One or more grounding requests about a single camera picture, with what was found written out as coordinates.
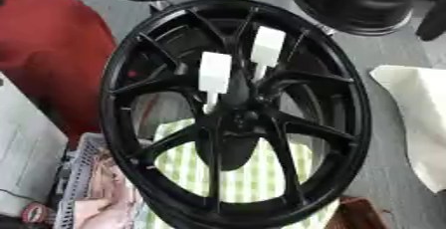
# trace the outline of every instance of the green checkered cloth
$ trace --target green checkered cloth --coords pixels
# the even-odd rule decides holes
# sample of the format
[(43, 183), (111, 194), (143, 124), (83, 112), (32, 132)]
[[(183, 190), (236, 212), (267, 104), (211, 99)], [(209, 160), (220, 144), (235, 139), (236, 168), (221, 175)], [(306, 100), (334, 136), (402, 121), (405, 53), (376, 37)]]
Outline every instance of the green checkered cloth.
[[(162, 139), (190, 124), (193, 119), (162, 124), (155, 140)], [(313, 155), (309, 148), (292, 143), (291, 151), (301, 182), (310, 177)], [(156, 167), (173, 182), (197, 195), (207, 196), (209, 190), (209, 168), (199, 158), (193, 142), (185, 143), (163, 153)], [(221, 173), (221, 199), (228, 203), (249, 203), (268, 200), (284, 193), (285, 178), (273, 148), (260, 139), (250, 160), (241, 168)], [(333, 202), (310, 218), (287, 226), (286, 229), (324, 229), (338, 207)], [(133, 229), (172, 228), (158, 218), (144, 203), (135, 206)]]

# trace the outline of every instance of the gray floor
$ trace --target gray floor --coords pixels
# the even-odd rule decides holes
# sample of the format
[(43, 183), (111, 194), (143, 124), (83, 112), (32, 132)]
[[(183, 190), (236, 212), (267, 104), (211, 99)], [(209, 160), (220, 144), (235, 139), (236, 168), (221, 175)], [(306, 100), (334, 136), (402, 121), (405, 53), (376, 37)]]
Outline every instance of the gray floor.
[[(149, 17), (147, 3), (83, 1), (106, 19), (118, 41), (138, 22)], [(292, 0), (262, 1), (304, 16)], [(411, 25), (386, 37), (361, 38), (342, 33), (334, 35), (334, 39), (361, 72), (373, 112), (373, 138), (369, 156), (348, 193), (369, 197), (376, 207), (389, 210), (391, 214), (383, 215), (389, 228), (446, 228), (446, 194), (432, 194), (413, 174), (406, 159), (404, 127), (398, 109), (388, 93), (367, 74), (382, 64), (446, 67), (446, 53), (441, 50), (439, 43), (421, 44), (414, 36), (414, 27), (419, 24), (425, 10), (417, 10)]]

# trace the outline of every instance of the white cap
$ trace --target white cap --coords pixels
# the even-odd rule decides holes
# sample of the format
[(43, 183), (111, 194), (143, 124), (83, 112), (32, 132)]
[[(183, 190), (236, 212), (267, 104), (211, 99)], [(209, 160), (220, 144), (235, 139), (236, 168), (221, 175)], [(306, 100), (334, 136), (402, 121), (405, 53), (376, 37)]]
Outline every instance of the white cap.
[(251, 61), (264, 67), (276, 67), (286, 37), (285, 32), (261, 26), (254, 41)]
[(232, 57), (203, 52), (200, 65), (199, 89), (202, 92), (226, 94), (231, 77)]

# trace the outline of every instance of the basket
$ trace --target basket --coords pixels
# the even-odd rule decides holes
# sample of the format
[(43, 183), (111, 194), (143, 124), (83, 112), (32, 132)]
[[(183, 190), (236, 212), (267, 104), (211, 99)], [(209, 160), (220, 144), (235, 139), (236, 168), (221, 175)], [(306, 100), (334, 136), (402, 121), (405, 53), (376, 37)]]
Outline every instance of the basket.
[(93, 158), (102, 148), (106, 148), (106, 141), (101, 134), (85, 133), (81, 137), (67, 189), (59, 203), (58, 214), (54, 224), (55, 229), (73, 228), (75, 200), (83, 199), (87, 196), (93, 170)]

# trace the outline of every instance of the red cloth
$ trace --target red cloth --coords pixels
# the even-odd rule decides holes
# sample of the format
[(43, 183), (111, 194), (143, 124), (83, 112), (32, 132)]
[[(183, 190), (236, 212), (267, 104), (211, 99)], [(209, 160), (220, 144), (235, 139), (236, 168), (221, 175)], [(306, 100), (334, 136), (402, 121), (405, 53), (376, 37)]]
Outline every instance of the red cloth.
[(115, 47), (103, 19), (79, 0), (1, 1), (0, 71), (47, 101), (71, 141), (98, 130), (100, 80)]

